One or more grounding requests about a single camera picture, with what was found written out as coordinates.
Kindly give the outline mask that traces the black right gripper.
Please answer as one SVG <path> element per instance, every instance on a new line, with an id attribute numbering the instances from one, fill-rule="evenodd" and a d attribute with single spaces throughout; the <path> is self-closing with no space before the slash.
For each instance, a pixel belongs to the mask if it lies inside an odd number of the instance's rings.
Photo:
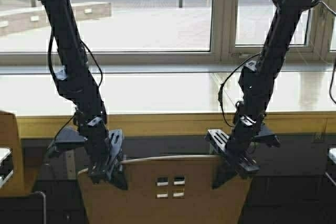
<path id="1" fill-rule="evenodd" d="M 212 155 L 217 161 L 212 189 L 219 189 L 237 174 L 242 179 L 253 179 L 258 174 L 259 166 L 247 152 L 256 136 L 255 126 L 256 121 L 243 115 L 239 117 L 230 135 L 220 129 L 207 131 L 205 139 L 217 154 Z"/>

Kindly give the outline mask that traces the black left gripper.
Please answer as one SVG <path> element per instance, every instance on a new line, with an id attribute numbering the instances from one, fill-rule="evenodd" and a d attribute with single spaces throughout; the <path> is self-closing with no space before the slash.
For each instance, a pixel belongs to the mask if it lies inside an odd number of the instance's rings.
<path id="1" fill-rule="evenodd" d="M 104 120 L 98 116 L 80 125 L 78 130 L 87 139 L 84 147 L 90 159 L 88 176 L 92 182 L 110 182 L 120 190 L 128 190 L 122 164 L 126 159 L 122 153 L 122 130 L 109 131 Z"/>

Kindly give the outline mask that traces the robot base right corner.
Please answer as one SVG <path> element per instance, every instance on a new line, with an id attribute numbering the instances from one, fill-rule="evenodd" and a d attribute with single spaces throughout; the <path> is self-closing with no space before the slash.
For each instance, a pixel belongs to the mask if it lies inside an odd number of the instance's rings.
<path id="1" fill-rule="evenodd" d="M 327 164 L 325 169 L 325 175 L 328 180 L 335 186 L 335 148 L 328 150 Z"/>

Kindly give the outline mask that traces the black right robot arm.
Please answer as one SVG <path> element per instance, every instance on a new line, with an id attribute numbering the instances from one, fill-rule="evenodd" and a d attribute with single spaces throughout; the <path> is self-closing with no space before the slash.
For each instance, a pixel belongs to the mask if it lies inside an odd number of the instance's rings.
<path id="1" fill-rule="evenodd" d="M 239 69 L 242 100 L 235 104 L 232 131 L 209 129 L 205 135 L 215 155 L 222 158 L 212 188 L 218 189 L 236 176 L 254 177 L 260 170 L 248 151 L 252 143 L 280 147 L 280 142 L 264 122 L 278 77 L 290 43 L 303 12 L 321 0 L 272 0 L 276 11 L 261 52 L 243 62 Z"/>

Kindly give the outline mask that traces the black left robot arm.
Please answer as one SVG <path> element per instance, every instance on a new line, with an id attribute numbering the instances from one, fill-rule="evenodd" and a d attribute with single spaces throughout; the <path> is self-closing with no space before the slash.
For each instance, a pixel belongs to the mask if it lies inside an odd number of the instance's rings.
<path id="1" fill-rule="evenodd" d="M 107 128 L 107 112 L 99 86 L 89 70 L 86 47 L 81 40 L 70 0 L 39 0 L 51 27 L 49 42 L 56 42 L 62 69 L 54 71 L 51 52 L 47 64 L 58 94 L 75 105 L 76 129 L 64 126 L 47 148 L 48 158 L 84 147 L 90 159 L 88 176 L 94 184 L 111 183 L 127 190 L 123 171 L 121 129 Z"/>

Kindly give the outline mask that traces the robot base left corner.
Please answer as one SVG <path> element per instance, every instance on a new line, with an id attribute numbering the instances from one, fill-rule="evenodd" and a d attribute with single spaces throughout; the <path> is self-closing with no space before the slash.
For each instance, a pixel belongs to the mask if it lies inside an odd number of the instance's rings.
<path id="1" fill-rule="evenodd" d="M 7 183 L 14 173 L 12 150 L 1 147 L 1 188 Z"/>

